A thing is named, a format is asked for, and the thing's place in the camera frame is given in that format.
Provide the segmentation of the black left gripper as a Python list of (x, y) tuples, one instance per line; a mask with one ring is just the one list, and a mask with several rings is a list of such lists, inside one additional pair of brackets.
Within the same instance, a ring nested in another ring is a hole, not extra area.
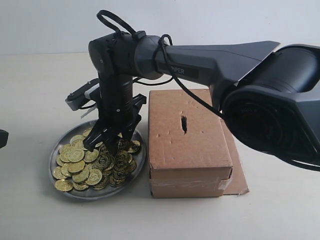
[(100, 74), (100, 99), (97, 102), (98, 120), (91, 132), (83, 140), (87, 150), (93, 150), (96, 144), (103, 142), (109, 154), (118, 152), (119, 134), (129, 148), (134, 131), (141, 121), (139, 115), (147, 98), (138, 94), (133, 97), (133, 77), (126, 74)]

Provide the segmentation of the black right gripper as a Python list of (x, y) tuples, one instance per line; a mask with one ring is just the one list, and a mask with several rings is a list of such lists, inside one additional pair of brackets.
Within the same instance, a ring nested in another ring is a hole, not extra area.
[(6, 130), (0, 129), (0, 148), (7, 145), (9, 133)]

